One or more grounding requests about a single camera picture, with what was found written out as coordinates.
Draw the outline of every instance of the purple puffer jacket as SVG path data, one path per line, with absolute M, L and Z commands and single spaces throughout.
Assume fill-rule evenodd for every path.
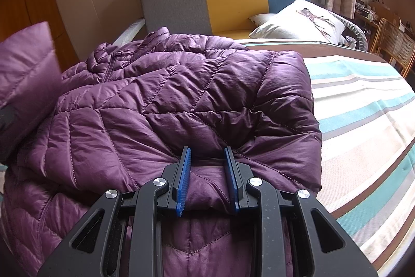
M 296 52 L 161 28 L 100 45 L 62 86 L 6 173 L 1 232 L 31 276 L 101 194 L 139 189 L 183 146 L 190 186 L 183 217 L 163 224 L 166 277 L 249 275 L 252 224 L 229 215 L 227 145 L 278 189 L 320 190 L 321 133 Z

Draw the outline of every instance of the teal stripe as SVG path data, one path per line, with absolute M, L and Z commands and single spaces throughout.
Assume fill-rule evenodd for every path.
M 343 229 L 353 236 L 385 206 L 415 165 L 415 145 L 390 176 L 364 201 L 337 219 Z
M 333 130 L 337 130 L 344 126 L 347 126 L 353 122 L 363 120 L 379 111 L 382 111 L 386 108 L 395 107 L 399 104 L 405 103 L 409 99 L 415 97 L 415 93 L 411 92 L 405 94 L 401 97 L 397 97 L 389 100 L 379 100 L 374 103 L 370 103 L 367 106 L 346 112 L 343 114 L 335 115 L 333 117 L 325 118 L 319 120 L 320 130 L 322 133 L 327 133 Z
M 341 78 L 356 74 L 359 76 L 397 76 L 399 73 L 390 64 L 362 64 L 349 60 L 337 60 L 329 63 L 311 63 L 307 59 L 308 72 L 312 80 Z

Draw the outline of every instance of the wooden chair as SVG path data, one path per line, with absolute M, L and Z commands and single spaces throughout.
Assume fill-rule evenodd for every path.
M 395 59 L 402 66 L 401 75 L 405 78 L 415 58 L 415 41 L 399 30 L 385 18 L 379 22 L 379 28 L 373 42 L 371 53 L 385 51 L 391 56 L 389 63 Z

